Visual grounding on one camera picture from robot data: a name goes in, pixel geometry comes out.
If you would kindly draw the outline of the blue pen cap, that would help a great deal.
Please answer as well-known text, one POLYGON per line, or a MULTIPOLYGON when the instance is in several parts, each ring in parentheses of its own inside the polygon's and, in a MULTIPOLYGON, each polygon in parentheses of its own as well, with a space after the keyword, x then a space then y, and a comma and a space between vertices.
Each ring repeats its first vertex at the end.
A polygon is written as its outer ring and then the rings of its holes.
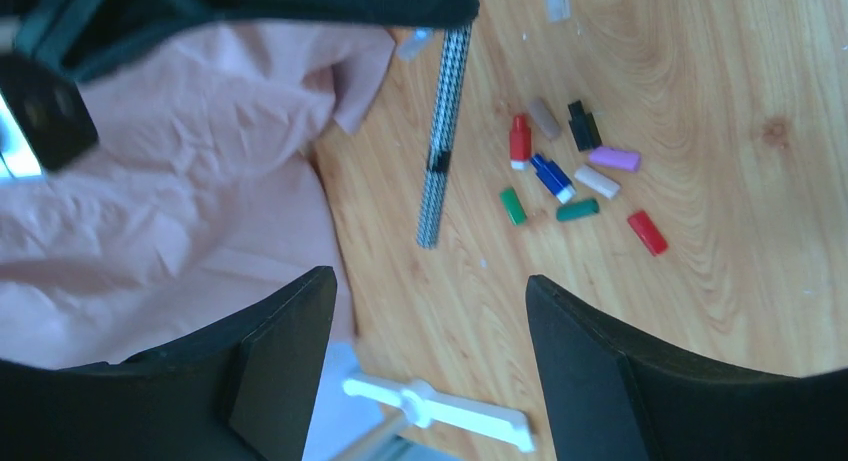
POLYGON ((559 165, 541 153, 534 154, 530 159, 537 178, 547 190, 564 205, 569 203, 577 191, 571 179, 562 171, 559 165))

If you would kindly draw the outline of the grey pen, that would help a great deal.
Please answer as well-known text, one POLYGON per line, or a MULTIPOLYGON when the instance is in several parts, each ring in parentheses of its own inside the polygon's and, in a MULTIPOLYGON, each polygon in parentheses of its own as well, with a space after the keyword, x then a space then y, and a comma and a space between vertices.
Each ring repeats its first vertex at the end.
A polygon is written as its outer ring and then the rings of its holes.
POLYGON ((468 24, 447 30, 443 39, 417 230, 425 249, 438 244, 471 32, 468 24))

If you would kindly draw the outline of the pink cloth shorts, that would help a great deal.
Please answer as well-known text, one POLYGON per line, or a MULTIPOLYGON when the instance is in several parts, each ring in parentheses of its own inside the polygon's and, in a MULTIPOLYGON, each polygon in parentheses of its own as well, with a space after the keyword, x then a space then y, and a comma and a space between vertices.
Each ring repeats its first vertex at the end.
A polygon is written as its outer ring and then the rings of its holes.
POLYGON ((308 145, 355 132, 387 72, 382 28, 199 28, 88 84, 100 144, 1 190, 1 356, 41 368, 120 362, 336 272, 351 293, 308 145))

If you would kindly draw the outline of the grey pen lying apart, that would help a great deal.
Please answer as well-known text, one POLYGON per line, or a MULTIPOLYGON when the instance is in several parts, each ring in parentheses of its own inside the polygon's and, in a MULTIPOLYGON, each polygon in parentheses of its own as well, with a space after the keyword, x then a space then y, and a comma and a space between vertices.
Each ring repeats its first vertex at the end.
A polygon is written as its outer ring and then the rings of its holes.
POLYGON ((571 0, 545 0, 550 23, 566 21, 571 17, 571 0))

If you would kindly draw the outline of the beige pen cap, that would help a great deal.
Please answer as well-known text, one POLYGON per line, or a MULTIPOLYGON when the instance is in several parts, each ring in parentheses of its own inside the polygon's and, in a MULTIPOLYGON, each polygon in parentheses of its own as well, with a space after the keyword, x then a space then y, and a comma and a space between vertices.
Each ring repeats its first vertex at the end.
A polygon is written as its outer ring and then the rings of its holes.
POLYGON ((607 199, 613 199, 621 186, 594 168, 583 165, 575 171, 575 179, 607 199))

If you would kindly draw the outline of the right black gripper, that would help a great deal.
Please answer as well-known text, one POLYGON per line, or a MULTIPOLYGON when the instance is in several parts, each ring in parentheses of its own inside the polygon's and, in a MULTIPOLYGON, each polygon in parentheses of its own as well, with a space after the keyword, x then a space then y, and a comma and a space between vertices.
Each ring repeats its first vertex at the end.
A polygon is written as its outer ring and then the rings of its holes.
POLYGON ((1 170, 52 174, 99 140, 78 84, 219 21, 457 28, 479 0, 1 0, 1 170))

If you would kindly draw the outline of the clear pen cap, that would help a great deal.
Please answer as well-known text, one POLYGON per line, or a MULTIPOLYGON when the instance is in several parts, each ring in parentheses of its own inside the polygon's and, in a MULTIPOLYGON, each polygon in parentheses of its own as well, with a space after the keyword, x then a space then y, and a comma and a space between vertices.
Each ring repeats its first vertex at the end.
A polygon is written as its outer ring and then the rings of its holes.
POLYGON ((405 62, 411 61, 418 56, 432 41, 434 30, 431 28, 417 28, 405 38, 396 48, 396 56, 405 62))

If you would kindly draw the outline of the tan pen cap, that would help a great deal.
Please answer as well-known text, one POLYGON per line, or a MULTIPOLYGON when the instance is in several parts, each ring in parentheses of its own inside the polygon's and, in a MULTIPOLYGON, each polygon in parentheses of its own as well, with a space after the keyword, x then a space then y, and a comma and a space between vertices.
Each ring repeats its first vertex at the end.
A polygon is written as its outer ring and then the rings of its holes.
POLYGON ((542 133, 550 140, 558 138, 562 133, 562 127, 557 121, 545 101, 536 97, 527 105, 527 111, 542 133))

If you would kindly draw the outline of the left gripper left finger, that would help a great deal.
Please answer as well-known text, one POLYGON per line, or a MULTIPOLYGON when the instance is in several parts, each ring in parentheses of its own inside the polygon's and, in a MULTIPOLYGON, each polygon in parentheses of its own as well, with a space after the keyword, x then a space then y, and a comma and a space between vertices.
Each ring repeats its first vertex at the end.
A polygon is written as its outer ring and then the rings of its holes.
POLYGON ((1 364, 5 460, 298 460, 337 280, 316 267, 119 364, 1 364))

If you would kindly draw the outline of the red pen cap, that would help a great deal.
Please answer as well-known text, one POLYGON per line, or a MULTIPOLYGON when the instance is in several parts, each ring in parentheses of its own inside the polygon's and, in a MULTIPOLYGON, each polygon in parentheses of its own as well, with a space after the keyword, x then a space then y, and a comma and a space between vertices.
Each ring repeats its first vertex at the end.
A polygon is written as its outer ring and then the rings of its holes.
POLYGON ((525 114, 515 115, 509 132, 510 165, 513 170, 525 170, 532 158, 532 133, 525 114))
POLYGON ((627 222, 652 256, 659 256, 668 250, 665 236, 646 211, 634 212, 627 218, 627 222))

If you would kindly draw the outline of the right white rack foot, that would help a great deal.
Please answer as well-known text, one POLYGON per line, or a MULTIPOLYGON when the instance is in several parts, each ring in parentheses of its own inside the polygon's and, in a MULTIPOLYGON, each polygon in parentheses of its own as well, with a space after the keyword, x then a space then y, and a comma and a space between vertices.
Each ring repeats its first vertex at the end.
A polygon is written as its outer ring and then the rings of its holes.
POLYGON ((421 429, 438 422, 511 444, 523 453, 536 450, 523 412, 442 393, 422 379, 400 383, 357 372, 342 382, 342 388, 349 396, 400 409, 421 429))

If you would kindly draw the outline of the dark green pen cap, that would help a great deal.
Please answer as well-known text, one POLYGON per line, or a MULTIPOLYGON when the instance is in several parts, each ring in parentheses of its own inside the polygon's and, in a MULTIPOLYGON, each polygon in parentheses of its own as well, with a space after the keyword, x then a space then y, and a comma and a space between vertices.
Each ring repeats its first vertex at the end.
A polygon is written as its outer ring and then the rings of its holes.
POLYGON ((600 212, 600 205, 595 198, 586 198, 560 206, 555 214, 559 222, 574 221, 600 212))

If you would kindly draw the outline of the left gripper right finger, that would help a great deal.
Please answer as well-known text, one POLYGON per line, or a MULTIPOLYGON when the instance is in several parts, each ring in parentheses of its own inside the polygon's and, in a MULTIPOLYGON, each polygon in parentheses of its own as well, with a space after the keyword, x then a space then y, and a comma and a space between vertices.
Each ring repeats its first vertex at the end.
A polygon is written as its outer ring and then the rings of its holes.
POLYGON ((789 377, 682 349, 543 275, 529 332, 561 460, 843 460, 847 372, 789 377))

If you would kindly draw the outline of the purple pen cap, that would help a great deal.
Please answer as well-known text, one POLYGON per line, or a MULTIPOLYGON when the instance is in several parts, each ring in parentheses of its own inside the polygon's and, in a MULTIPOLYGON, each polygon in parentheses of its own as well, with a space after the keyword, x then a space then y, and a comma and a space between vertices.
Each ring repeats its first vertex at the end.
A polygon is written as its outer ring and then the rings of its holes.
POLYGON ((642 158, 638 151, 600 146, 589 153, 588 161, 601 167, 638 172, 642 158))

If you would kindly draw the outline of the black pen cap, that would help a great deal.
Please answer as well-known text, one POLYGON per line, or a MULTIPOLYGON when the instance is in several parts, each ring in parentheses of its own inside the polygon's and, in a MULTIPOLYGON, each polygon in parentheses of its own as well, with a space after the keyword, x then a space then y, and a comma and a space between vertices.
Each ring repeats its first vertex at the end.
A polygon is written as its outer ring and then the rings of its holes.
POLYGON ((568 105, 570 120, 568 125, 579 152, 591 151, 602 145, 594 115, 587 112, 580 100, 568 105))

